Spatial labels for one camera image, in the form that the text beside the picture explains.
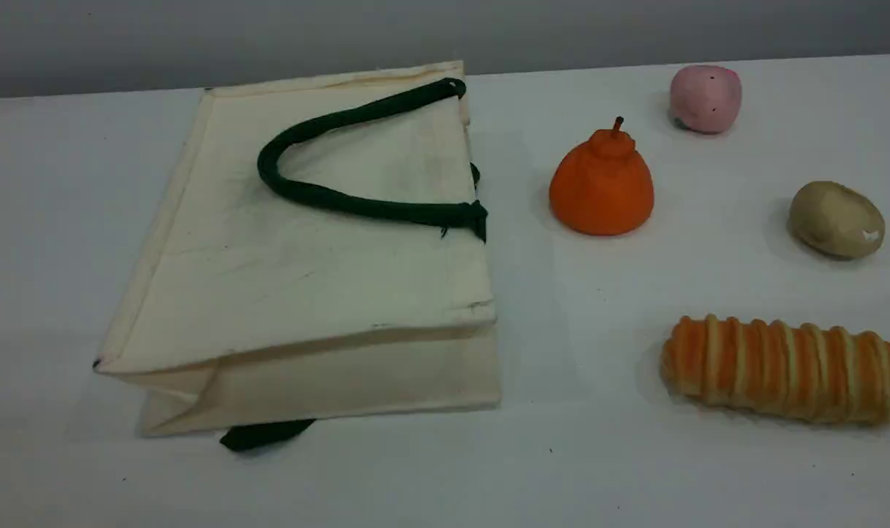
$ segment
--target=white table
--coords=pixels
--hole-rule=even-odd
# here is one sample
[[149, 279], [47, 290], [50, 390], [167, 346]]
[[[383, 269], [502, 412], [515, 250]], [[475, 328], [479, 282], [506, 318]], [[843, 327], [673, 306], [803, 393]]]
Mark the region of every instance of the white table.
[[[142, 395], [90, 370], [200, 91], [0, 100], [0, 526], [890, 526], [890, 428], [699, 411], [657, 377], [683, 314], [890, 339], [890, 56], [729, 66], [744, 108], [712, 138], [667, 121], [675, 66], [472, 77], [502, 406], [323, 421], [253, 458], [136, 438]], [[618, 114], [656, 208], [579, 236], [547, 185]], [[885, 246], [794, 244], [810, 180], [867, 194]]]

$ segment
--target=gray wall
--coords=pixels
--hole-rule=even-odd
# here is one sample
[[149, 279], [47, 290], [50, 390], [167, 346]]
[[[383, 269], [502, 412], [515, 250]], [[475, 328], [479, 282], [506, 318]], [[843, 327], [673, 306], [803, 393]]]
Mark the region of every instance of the gray wall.
[[890, 51], [890, 0], [0, 0], [0, 96]]

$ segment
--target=canvas tote bag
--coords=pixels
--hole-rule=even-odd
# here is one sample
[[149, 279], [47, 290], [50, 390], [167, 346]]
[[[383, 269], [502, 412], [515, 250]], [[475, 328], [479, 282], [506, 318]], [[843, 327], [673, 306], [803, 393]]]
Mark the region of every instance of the canvas tote bag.
[[143, 433], [499, 400], [462, 78], [449, 62], [203, 95], [95, 363], [149, 391]]

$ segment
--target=pink toy fruit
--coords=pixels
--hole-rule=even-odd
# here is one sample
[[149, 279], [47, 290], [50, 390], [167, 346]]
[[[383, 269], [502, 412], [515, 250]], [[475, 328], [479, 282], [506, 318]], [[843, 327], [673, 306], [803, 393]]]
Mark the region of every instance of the pink toy fruit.
[[670, 112], [679, 127], [723, 133], [741, 110], [741, 80], [721, 66], [687, 66], [670, 83]]

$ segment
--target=bread roll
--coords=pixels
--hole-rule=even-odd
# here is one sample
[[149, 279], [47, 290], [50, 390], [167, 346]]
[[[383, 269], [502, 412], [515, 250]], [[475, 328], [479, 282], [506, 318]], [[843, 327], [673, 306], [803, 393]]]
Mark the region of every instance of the bread roll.
[[671, 390], [706, 405], [820, 424], [890, 422], [890, 343], [873, 331], [686, 317], [660, 369]]

